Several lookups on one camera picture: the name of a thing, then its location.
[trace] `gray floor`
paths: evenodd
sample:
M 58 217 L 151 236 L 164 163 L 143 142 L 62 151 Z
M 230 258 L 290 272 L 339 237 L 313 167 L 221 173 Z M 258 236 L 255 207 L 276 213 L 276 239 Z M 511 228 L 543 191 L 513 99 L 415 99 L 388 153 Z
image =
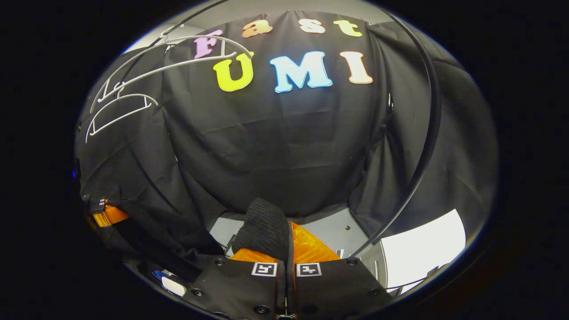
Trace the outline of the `gray floor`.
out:
M 337 212 L 319 220 L 298 224 L 320 239 L 330 249 L 340 253 L 342 258 L 347 258 L 368 239 L 346 207 L 340 207 Z M 219 218 L 210 233 L 217 242 L 226 245 L 242 225 L 243 221 Z M 358 257 L 365 254 L 369 248 L 364 249 Z M 232 256 L 233 252 L 230 250 L 228 255 Z

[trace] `letter m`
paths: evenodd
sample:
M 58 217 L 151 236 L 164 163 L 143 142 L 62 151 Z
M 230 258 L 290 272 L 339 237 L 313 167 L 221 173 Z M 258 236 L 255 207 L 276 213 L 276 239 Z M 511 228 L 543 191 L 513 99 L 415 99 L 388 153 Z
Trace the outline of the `letter m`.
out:
M 306 75 L 310 77 L 307 82 L 310 88 L 331 86 L 332 80 L 326 75 L 324 62 L 322 60 L 323 57 L 324 53 L 322 51 L 306 52 L 300 62 L 300 66 L 287 56 L 271 59 L 269 63 L 275 67 L 277 72 L 277 86 L 275 87 L 275 91 L 281 93 L 292 90 L 292 84 L 288 83 L 288 79 L 292 80 L 297 88 L 302 88 Z

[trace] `black bolt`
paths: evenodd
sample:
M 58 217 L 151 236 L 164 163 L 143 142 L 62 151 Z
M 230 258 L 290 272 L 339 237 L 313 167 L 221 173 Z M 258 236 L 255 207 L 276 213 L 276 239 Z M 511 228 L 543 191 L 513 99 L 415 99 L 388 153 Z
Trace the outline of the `black bolt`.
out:
M 220 316 L 221 318 L 231 319 L 231 318 L 229 318 L 228 315 L 226 315 L 226 314 L 223 313 L 223 312 L 214 312 L 213 314 L 214 314 L 214 315 L 218 315 L 218 316 Z
M 316 306 L 306 306 L 302 308 L 302 313 L 304 314 L 315 314 L 318 312 L 318 308 Z
M 201 291 L 200 289 L 192 289 L 192 293 L 194 296 L 198 296 L 198 297 L 201 297 L 204 295 L 204 292 Z
M 379 293 L 380 293 L 380 290 L 377 289 L 377 288 L 372 289 L 372 290 L 370 290 L 370 291 L 368 292 L 368 294 L 369 294 L 370 296 L 377 296 Z
M 360 318 L 360 317 L 358 317 L 359 315 L 360 315 L 359 312 L 350 312 L 348 314 L 344 314 L 344 316 L 342 317 L 342 320 L 357 319 L 357 318 Z
M 267 306 L 256 306 L 253 310 L 258 314 L 266 314 L 269 313 L 270 309 Z

